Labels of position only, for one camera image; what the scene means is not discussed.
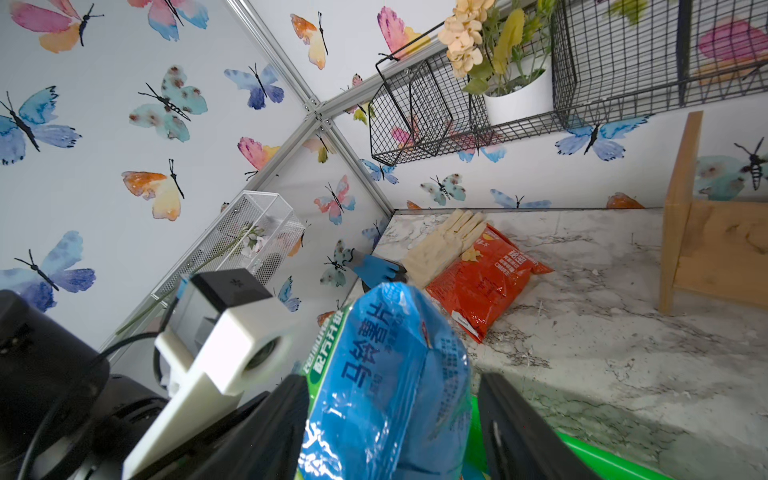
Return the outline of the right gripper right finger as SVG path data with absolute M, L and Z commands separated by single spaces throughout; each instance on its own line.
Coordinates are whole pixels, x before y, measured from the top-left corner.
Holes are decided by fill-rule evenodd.
M 599 479 L 503 375 L 481 376 L 478 406 L 491 478 Z

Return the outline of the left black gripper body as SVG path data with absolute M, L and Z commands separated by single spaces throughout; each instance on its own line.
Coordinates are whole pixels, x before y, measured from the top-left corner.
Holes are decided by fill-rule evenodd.
M 269 396 L 255 396 L 211 426 L 183 441 L 133 477 L 135 479 L 185 479 L 237 430 Z M 123 461 L 159 416 L 167 401 L 141 400 L 118 410 L 95 430 L 90 453 L 77 469 L 79 479 L 119 479 Z

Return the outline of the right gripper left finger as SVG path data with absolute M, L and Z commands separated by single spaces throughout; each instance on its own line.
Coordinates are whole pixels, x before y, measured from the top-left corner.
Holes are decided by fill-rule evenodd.
M 292 480 L 308 409 L 306 378 L 286 377 L 191 477 Z

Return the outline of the blue lime chip bag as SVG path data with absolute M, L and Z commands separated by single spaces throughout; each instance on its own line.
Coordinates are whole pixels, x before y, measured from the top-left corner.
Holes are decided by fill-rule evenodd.
M 469 356 L 417 288 L 380 284 L 335 312 L 301 373 L 309 408 L 297 478 L 460 478 Z

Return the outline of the red chip bag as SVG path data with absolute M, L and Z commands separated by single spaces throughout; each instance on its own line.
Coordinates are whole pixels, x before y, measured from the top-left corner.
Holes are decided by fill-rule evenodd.
M 552 271 L 488 225 L 426 290 L 451 319 L 481 344 L 531 277 Z

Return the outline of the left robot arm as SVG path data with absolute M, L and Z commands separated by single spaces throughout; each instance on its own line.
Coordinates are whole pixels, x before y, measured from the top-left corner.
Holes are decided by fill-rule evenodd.
M 256 315 L 275 306 L 263 288 L 232 294 L 220 303 L 206 337 L 193 345 L 183 337 L 191 322 L 126 338 L 160 343 L 177 389 L 168 413 L 158 416 L 120 460 L 122 479 L 208 478 L 205 461 L 214 441 L 233 431 L 250 408 L 235 407 L 251 385 L 268 375 L 270 354 L 282 335 Z M 1 293 L 1 476 L 29 478 L 26 457 L 48 450 L 91 417 L 110 377 L 108 352 L 87 344 L 11 290 Z

